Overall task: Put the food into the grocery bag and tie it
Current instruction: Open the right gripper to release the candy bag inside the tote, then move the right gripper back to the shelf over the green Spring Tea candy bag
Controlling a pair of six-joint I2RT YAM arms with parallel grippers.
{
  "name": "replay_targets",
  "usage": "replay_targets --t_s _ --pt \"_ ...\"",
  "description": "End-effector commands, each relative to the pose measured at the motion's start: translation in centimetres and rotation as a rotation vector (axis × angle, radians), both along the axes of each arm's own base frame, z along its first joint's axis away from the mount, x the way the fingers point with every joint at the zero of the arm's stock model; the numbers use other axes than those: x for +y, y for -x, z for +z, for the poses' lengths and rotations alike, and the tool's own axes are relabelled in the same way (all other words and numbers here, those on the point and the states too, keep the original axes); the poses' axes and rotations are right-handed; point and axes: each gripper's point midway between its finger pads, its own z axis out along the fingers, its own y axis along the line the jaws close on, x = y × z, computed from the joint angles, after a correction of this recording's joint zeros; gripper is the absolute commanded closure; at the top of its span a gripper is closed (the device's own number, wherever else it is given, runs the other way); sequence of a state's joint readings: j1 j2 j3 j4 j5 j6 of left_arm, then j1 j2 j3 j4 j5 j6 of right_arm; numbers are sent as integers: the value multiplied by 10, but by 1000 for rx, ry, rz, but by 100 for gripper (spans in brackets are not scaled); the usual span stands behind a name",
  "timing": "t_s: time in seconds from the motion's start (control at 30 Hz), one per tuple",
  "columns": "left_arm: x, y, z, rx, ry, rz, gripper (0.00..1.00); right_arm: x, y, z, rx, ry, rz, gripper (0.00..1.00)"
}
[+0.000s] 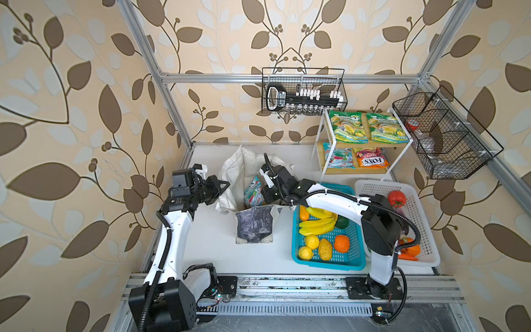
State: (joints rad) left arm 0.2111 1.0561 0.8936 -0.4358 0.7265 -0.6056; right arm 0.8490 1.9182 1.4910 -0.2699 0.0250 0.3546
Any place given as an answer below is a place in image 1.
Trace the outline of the teal red snack bag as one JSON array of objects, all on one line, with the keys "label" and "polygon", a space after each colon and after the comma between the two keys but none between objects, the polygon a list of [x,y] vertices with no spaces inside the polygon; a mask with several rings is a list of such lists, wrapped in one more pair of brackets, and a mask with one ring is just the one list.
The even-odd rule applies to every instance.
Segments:
[{"label": "teal red snack bag", "polygon": [[247,208],[262,206],[265,202],[262,192],[263,185],[258,177],[254,177],[244,192],[244,203]]}]

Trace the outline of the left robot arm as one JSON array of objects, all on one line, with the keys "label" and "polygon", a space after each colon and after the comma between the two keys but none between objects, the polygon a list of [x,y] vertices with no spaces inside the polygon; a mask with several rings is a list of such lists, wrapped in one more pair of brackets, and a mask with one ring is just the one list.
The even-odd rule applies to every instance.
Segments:
[{"label": "left robot arm", "polygon": [[139,331],[188,331],[196,323],[199,300],[219,292],[213,264],[184,270],[183,259],[197,207],[215,203],[229,185],[208,176],[202,164],[173,172],[168,196],[156,211],[163,228],[152,266],[142,286],[129,294],[129,308]]}]

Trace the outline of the cream canvas grocery bag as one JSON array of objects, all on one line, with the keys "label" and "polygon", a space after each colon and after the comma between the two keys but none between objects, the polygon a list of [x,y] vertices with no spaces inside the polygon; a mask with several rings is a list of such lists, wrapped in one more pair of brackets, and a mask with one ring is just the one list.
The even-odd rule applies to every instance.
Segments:
[{"label": "cream canvas grocery bag", "polygon": [[273,231],[282,211],[278,203],[268,203],[262,190],[268,186],[260,169],[265,157],[240,146],[227,159],[217,177],[229,183],[215,208],[236,221],[237,244],[271,243]]}]

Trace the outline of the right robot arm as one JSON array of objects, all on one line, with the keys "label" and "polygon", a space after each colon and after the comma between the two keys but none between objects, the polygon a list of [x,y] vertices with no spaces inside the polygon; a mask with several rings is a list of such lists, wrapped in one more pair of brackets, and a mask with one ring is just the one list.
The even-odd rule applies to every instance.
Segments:
[{"label": "right robot arm", "polygon": [[268,203],[320,208],[357,223],[370,250],[370,287],[386,287],[397,270],[398,256],[421,240],[418,227],[397,213],[383,195],[354,196],[332,190],[303,178],[297,180],[284,166],[272,166],[267,160],[260,174],[266,180],[263,189]]}]

